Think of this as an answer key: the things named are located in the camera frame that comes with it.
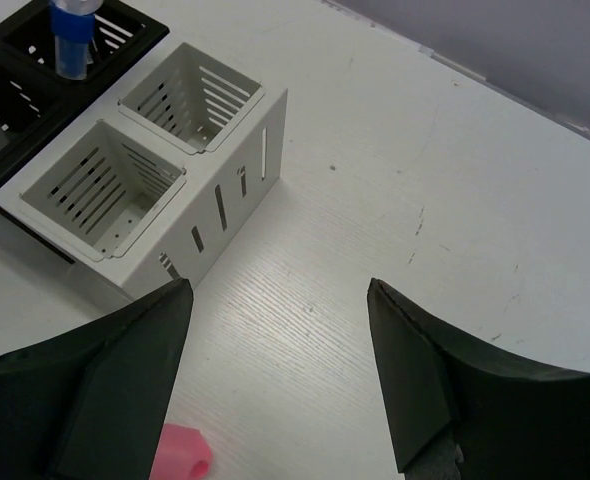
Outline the small blue capped bottle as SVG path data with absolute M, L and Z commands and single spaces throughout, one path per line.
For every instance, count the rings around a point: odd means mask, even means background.
M 55 46 L 55 71 L 60 77 L 75 81 L 86 79 L 95 14 L 103 3 L 103 0 L 49 2 L 50 27 Z

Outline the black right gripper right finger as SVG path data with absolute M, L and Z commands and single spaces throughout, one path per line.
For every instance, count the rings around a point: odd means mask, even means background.
M 408 479 L 590 479 L 590 373 L 531 360 L 374 279 L 367 307 Z

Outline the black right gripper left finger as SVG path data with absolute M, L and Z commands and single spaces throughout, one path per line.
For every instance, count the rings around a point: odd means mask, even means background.
M 149 477 L 190 324 L 173 280 L 0 356 L 0 479 Z

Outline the pink capped glue bottle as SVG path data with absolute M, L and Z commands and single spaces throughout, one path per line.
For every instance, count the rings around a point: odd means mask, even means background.
M 162 428 L 150 479 L 204 479 L 212 459 L 212 450 L 198 429 L 167 423 Z

